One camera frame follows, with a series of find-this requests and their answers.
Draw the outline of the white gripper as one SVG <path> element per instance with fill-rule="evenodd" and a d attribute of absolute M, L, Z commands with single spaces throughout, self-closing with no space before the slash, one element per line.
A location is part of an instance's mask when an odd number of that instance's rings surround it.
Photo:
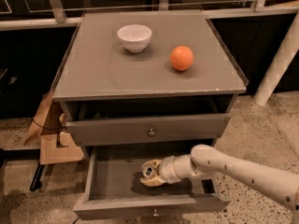
<path fill-rule="evenodd" d="M 147 187 L 160 187 L 164 183 L 174 184 L 181 179 L 192 179 L 196 175 L 190 155 L 170 156 L 162 161 L 146 161 L 141 169 L 143 172 L 156 172 L 158 170 L 159 176 L 140 179 L 140 182 Z"/>

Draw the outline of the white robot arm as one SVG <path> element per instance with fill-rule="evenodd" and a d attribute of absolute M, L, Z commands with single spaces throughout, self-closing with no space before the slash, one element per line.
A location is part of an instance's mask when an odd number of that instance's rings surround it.
<path fill-rule="evenodd" d="M 263 106 L 299 50 L 299 13 L 283 38 L 253 100 Z M 292 211 L 292 224 L 299 224 L 299 175 L 228 156 L 207 145 L 197 145 L 188 155 L 147 161 L 140 182 L 147 187 L 200 179 L 214 172 L 230 176 Z"/>

